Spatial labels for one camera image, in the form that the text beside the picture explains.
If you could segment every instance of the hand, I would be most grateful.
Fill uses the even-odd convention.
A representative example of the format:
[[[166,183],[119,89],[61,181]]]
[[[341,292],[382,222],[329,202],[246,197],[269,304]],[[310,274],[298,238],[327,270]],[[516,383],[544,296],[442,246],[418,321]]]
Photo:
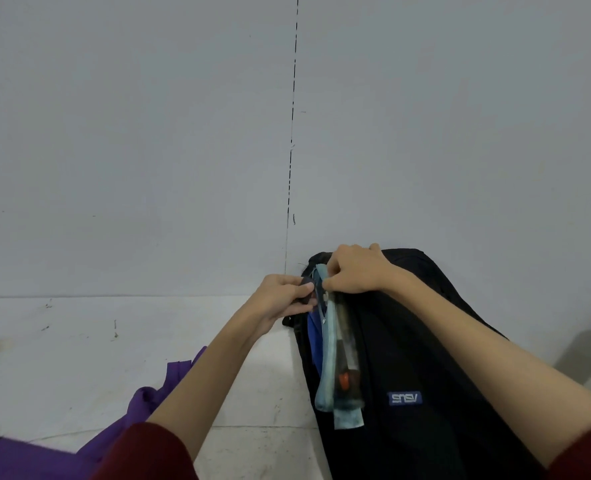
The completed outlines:
[[[384,288],[393,265],[384,257],[379,244],[371,244],[369,249],[342,244],[327,268],[330,277],[322,283],[325,290],[363,293]]]
[[[252,334],[254,340],[271,330],[278,318],[308,313],[318,304],[314,297],[311,297],[306,305],[295,301],[296,298],[304,298],[313,291],[313,283],[299,286],[301,281],[301,276],[288,274],[269,274],[262,280],[255,293],[239,310],[256,322]]]

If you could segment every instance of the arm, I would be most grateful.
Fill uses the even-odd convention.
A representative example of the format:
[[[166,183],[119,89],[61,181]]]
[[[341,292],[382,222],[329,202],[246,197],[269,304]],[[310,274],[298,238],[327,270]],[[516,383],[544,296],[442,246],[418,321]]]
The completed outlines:
[[[260,336],[285,315],[307,313],[316,305],[294,303],[313,291],[299,286],[299,276],[268,275],[249,300],[213,339],[200,359],[173,392],[153,412],[148,422],[175,434],[195,460],[224,398]]]
[[[327,290],[381,290],[417,315],[543,465],[591,429],[589,390],[390,264],[377,244],[340,246],[329,275]]]

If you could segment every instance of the blue logo patch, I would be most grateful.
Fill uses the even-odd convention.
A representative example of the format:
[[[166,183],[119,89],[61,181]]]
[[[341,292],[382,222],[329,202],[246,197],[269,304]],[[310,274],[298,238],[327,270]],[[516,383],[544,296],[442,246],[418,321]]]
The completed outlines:
[[[389,392],[389,406],[413,406],[422,404],[420,391]]]

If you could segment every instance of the purple bag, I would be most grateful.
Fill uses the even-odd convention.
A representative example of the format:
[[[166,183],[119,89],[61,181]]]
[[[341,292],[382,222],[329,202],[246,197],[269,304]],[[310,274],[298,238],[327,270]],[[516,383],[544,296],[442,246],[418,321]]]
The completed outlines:
[[[139,388],[129,402],[126,414],[102,430],[77,453],[0,438],[0,480],[86,480],[90,478],[120,434],[132,424],[146,421],[205,350],[206,347],[202,347],[193,361],[169,362],[167,376],[161,388],[157,390],[153,387]]]

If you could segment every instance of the black vertical line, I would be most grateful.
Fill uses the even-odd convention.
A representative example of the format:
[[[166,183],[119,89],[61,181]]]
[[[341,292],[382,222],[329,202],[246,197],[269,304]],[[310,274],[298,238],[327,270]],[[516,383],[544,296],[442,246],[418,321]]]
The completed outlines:
[[[286,240],[284,242],[284,273],[289,249],[289,218],[291,217],[291,163],[293,161],[293,115],[295,114],[295,62],[297,60],[297,16],[300,13],[300,0],[295,2],[295,47],[293,49],[293,97],[291,99],[291,149],[289,151],[289,186],[286,197]]]

